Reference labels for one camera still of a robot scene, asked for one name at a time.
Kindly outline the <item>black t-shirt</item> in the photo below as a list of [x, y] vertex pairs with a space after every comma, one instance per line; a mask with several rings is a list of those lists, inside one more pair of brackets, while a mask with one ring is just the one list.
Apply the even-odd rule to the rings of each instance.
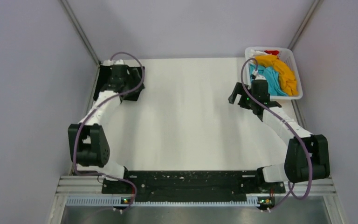
[[109, 90], [116, 93], [128, 91], [137, 86], [145, 67], [130, 67], [124, 65], [100, 66], [93, 99], [96, 101], [99, 93]]

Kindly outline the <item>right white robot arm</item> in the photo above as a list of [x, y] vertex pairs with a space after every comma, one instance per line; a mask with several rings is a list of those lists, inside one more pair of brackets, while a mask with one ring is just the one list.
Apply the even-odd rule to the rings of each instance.
[[237, 96], [240, 96], [238, 105], [251, 110], [287, 146], [282, 163], [256, 170], [255, 187], [258, 191], [268, 192], [274, 182], [299, 183], [330, 176], [327, 138], [305, 130], [287, 115], [278, 102], [272, 101], [267, 81], [255, 80], [251, 86], [237, 82], [228, 98], [229, 103], [233, 104]]

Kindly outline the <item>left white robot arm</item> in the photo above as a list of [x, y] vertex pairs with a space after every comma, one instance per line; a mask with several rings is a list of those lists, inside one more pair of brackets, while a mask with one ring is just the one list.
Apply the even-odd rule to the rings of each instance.
[[104, 177], [120, 193], [137, 193], [128, 169], [111, 156], [104, 128], [123, 101], [137, 101], [145, 88], [145, 67], [129, 66], [122, 60], [101, 64], [92, 95], [94, 102], [87, 115], [68, 127], [69, 153], [78, 176]]

